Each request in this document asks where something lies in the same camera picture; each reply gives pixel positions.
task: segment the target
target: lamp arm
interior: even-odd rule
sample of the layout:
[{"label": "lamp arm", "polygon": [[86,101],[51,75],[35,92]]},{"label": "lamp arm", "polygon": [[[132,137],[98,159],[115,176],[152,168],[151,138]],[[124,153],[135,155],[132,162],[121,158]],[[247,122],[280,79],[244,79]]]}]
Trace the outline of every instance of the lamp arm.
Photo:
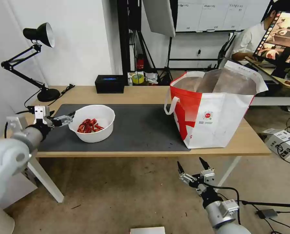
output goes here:
[{"label": "lamp arm", "polygon": [[[30,50],[32,50],[32,49],[35,49],[36,52],[34,52],[33,54],[31,54],[31,55],[29,55],[29,56],[27,56],[27,57],[25,57],[25,58],[16,59],[16,58],[18,58],[19,56],[21,56],[21,55],[27,53],[28,51],[30,51]],[[9,60],[7,60],[7,61],[2,62],[2,63],[1,63],[1,66],[2,66],[2,68],[4,68],[5,70],[10,71],[11,73],[13,73],[13,74],[19,76],[20,78],[23,78],[24,80],[28,81],[29,83],[33,84],[34,86],[37,86],[37,87],[40,88],[40,89],[47,89],[47,88],[45,87],[45,84],[41,84],[41,83],[35,81],[34,79],[29,78],[29,77],[27,77],[26,75],[24,75],[24,74],[22,74],[22,73],[20,73],[19,71],[17,71],[17,70],[14,69],[14,66],[16,66],[16,65],[18,65],[18,64],[20,64],[20,63],[26,61],[27,59],[29,59],[29,58],[35,56],[36,54],[38,54],[38,53],[40,53],[40,52],[41,52],[41,45],[40,45],[40,44],[34,44],[34,45],[31,46],[29,49],[26,49],[25,51],[23,51],[23,52],[21,52],[20,54],[14,56],[13,58],[11,58],[11,59],[9,59]]]},{"label": "lamp arm", "polygon": [[241,202],[244,205],[265,205],[265,206],[290,207],[290,204],[284,204],[284,203],[252,202],[252,201],[241,201]]}]

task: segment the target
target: lamp shade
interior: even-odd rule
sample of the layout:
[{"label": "lamp shade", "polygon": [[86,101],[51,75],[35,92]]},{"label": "lamp shade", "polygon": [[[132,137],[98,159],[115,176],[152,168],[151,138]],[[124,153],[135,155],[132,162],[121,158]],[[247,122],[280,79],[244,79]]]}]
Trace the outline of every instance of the lamp shade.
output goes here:
[{"label": "lamp shade", "polygon": [[55,46],[53,30],[49,23],[43,23],[37,29],[24,28],[22,32],[31,41],[41,41],[44,45],[52,48]]}]

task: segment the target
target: fire extinguisher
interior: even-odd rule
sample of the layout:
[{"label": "fire extinguisher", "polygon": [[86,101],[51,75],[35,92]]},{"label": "fire extinguisher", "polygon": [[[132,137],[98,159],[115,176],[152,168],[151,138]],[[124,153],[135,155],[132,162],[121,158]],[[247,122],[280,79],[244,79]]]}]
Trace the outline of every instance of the fire extinguisher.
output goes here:
[{"label": "fire extinguisher", "polygon": [[143,70],[144,69],[144,56],[143,56],[143,54],[139,54],[137,56],[136,69],[137,70]]}]

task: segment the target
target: black desk lamp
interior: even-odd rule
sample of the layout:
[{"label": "black desk lamp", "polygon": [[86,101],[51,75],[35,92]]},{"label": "black desk lamp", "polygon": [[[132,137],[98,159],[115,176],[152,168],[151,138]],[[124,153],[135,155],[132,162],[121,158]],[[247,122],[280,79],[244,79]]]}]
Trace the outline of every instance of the black desk lamp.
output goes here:
[{"label": "black desk lamp", "polygon": [[[57,89],[49,89],[45,87],[45,84],[39,81],[36,81],[32,78],[29,78],[25,76],[24,74],[20,73],[19,71],[15,70],[14,67],[27,59],[33,57],[34,55],[41,52],[41,46],[38,41],[41,41],[43,44],[54,48],[55,40],[52,28],[49,23],[43,23],[41,24],[37,29],[29,29],[25,28],[23,30],[24,36],[31,40],[31,42],[34,44],[29,49],[26,49],[25,51],[21,52],[20,54],[16,55],[15,57],[4,61],[1,63],[1,66],[10,71],[11,73],[14,73],[15,75],[23,78],[24,80],[30,82],[31,84],[37,86],[40,88],[41,92],[38,94],[38,100],[41,102],[48,102],[48,101],[54,101],[60,96],[60,92]],[[25,58],[18,58],[19,56],[27,53],[28,51],[34,49],[36,52],[33,54],[30,54],[29,56]]]}]

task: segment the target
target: white bowl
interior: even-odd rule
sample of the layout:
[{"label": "white bowl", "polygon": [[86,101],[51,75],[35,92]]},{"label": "white bowl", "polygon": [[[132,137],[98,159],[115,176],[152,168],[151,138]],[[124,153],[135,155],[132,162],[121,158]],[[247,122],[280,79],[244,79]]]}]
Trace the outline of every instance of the white bowl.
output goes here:
[{"label": "white bowl", "polygon": [[[79,125],[86,119],[96,119],[98,125],[104,129],[92,133],[77,132]],[[110,107],[105,105],[89,105],[76,111],[73,121],[69,124],[69,129],[74,131],[82,141],[94,143],[105,140],[111,135],[114,120],[115,112]]]}]

